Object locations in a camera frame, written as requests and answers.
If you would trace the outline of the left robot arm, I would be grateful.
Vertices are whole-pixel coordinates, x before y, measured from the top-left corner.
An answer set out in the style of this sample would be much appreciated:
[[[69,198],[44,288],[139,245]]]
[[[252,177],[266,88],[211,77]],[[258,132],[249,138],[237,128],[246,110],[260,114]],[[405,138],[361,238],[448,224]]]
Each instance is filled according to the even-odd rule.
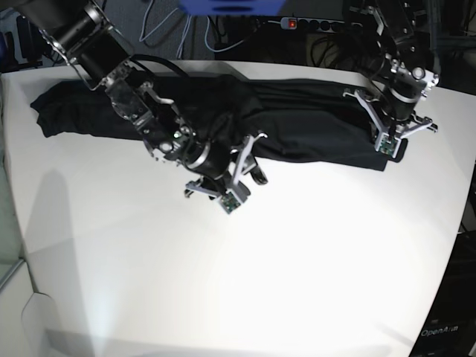
[[[434,40],[425,32],[422,1],[345,1],[345,31],[361,39],[354,59],[367,88],[347,89],[370,117],[375,151],[396,156],[411,135],[438,127],[415,108],[440,81],[434,70]]]

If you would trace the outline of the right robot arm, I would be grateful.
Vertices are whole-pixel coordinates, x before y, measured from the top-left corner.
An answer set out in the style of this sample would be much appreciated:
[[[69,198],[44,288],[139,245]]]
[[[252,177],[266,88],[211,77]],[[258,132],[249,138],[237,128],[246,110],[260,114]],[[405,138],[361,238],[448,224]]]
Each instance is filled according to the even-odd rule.
[[[103,88],[112,108],[129,121],[155,159],[175,162],[199,175],[187,184],[185,196],[200,192],[226,208],[249,197],[240,181],[250,175],[267,184],[252,154],[265,133],[247,134],[236,146],[200,138],[199,127],[177,103],[155,89],[156,75],[132,55],[132,46],[95,1],[2,1],[38,27],[43,39],[92,91]]]

